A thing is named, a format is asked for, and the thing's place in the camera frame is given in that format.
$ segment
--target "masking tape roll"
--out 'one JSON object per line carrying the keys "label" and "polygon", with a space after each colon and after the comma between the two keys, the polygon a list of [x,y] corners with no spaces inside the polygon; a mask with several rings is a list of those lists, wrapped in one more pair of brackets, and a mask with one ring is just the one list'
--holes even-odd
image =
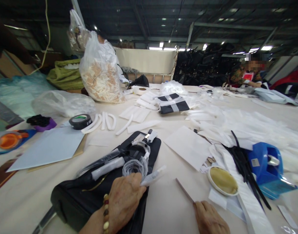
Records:
{"label": "masking tape roll", "polygon": [[14,131],[0,132],[0,152],[11,151],[22,141],[21,134]]}
{"label": "masking tape roll", "polygon": [[133,93],[137,95],[143,95],[147,92],[150,92],[151,89],[148,87],[142,87],[142,86],[133,86]]}

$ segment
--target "ceiling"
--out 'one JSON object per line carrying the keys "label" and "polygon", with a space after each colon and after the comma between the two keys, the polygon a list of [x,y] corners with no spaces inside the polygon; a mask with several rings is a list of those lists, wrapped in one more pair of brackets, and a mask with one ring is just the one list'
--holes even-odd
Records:
{"label": "ceiling", "polygon": [[[192,22],[278,27],[269,45],[275,52],[298,51],[298,0],[79,0],[89,30],[96,26],[110,42],[135,42],[136,48],[185,46]],[[50,24],[69,24],[71,0],[48,0]],[[45,22],[44,0],[0,0],[4,22],[36,29]],[[231,42],[237,49],[260,46],[271,31],[197,27],[189,47]]]}

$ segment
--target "floral shirt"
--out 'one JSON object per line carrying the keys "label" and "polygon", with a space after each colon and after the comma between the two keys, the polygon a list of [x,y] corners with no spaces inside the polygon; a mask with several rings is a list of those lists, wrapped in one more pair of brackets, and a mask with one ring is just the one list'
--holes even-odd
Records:
{"label": "floral shirt", "polygon": [[246,71],[244,66],[240,65],[239,67],[235,68],[229,78],[229,83],[230,84],[243,84],[245,82],[245,79],[242,79],[244,73],[249,72],[249,73],[254,73],[253,77],[253,82],[258,82],[262,81],[262,78],[260,76],[260,71]]}

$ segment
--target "black tape roll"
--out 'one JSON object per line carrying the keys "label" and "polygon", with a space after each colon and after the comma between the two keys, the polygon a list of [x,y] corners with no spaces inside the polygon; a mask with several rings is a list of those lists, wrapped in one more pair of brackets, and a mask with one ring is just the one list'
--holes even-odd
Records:
{"label": "black tape roll", "polygon": [[92,118],[90,117],[90,115],[87,114],[76,115],[69,119],[69,123],[75,130],[82,130],[90,125],[92,122]]}

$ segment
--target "round glue dish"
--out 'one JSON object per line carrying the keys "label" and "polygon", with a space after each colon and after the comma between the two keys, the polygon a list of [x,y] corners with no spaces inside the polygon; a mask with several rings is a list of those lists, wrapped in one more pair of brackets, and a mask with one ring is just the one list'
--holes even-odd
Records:
{"label": "round glue dish", "polygon": [[238,195],[238,184],[234,177],[220,166],[213,166],[207,173],[211,185],[225,196]]}

